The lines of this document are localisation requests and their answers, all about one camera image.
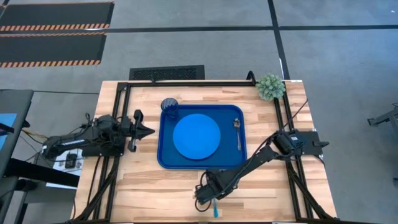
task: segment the wooden table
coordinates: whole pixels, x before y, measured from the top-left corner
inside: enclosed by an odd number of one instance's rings
[[[96,117],[112,113],[117,84],[118,82],[114,81],[103,82]],[[286,86],[290,108],[292,114],[295,114],[306,100],[304,85],[301,81],[286,81]],[[180,104],[227,104],[240,107],[244,113],[248,157],[266,137],[278,129],[274,103],[261,100],[257,90],[251,86],[131,88],[127,114],[132,117],[134,110],[140,109],[144,113],[143,124],[154,129],[155,133],[137,141],[137,152],[129,152],[126,149],[126,153],[120,159],[112,222],[295,220],[287,172],[282,161],[271,161],[243,177],[239,182],[239,188],[218,202],[219,218],[213,218],[213,209],[204,213],[196,211],[194,188],[199,183],[203,170],[163,169],[157,162],[160,103],[166,97],[176,98]],[[119,111],[123,106],[123,98],[124,95],[119,104]],[[282,100],[280,105],[284,122],[287,122]],[[294,118],[294,125],[302,131],[314,128],[308,104]],[[91,157],[84,161],[76,192],[77,215],[86,207],[96,160],[97,158]],[[325,211],[335,217],[323,164],[314,156],[302,156],[302,160],[309,191]],[[95,192],[101,164],[102,161],[97,170]],[[305,217],[302,194],[299,189],[297,192],[301,214]],[[103,197],[100,218],[104,217],[107,195],[106,193]]]

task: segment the floor mat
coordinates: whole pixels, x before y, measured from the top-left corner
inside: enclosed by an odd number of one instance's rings
[[[97,65],[105,40],[104,32],[0,35],[0,67]]]
[[[107,28],[113,2],[7,5],[0,31]]]
[[[204,80],[204,65],[130,68],[129,80]]]

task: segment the green succulent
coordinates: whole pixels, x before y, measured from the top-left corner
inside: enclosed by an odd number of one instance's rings
[[[259,90],[261,99],[269,101],[274,98],[280,99],[286,91],[282,80],[278,76],[270,73],[258,80],[256,88]]]

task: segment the gray carpet floor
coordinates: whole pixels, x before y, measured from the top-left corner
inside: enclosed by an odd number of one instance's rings
[[[65,2],[54,0],[11,0]],[[280,26],[398,24],[395,0],[274,0]],[[271,26],[263,0],[116,0],[111,28]],[[398,138],[391,125],[366,121],[398,102],[398,30],[281,31],[291,79],[303,80],[315,127],[323,141],[326,172],[338,216],[397,223]],[[126,80],[133,67],[205,65],[207,79],[282,75],[273,31],[109,34],[98,66],[0,69],[0,88],[99,91],[103,80]],[[94,113],[96,95],[35,93],[32,130],[64,134]],[[34,151],[18,142],[14,157]],[[15,193],[6,223],[12,223]],[[29,205],[24,223],[63,222],[72,200]]]

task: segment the blue object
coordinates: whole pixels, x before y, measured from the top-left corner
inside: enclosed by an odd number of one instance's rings
[[[14,124],[15,119],[17,118],[17,114],[0,114],[0,123],[5,124],[7,126],[12,126]],[[2,149],[2,146],[6,142],[8,134],[5,136],[0,136],[0,151]]]
[[[220,138],[217,123],[203,114],[191,114],[182,118],[173,133],[177,151],[188,159],[211,156],[220,144]]]
[[[171,118],[178,116],[178,101],[174,98],[166,98],[160,104],[162,111]]]
[[[217,150],[204,159],[189,159],[183,156],[174,144],[174,129],[179,121],[192,114],[203,114],[211,118],[220,129]],[[238,137],[233,121],[241,122],[239,138],[242,149],[238,150]],[[160,116],[157,160],[166,169],[229,169],[247,159],[243,112],[235,105],[179,105],[177,119],[165,113]]]
[[[216,204],[216,199],[213,199],[213,210],[214,210],[214,217],[218,218],[218,210],[217,210],[217,204]]]

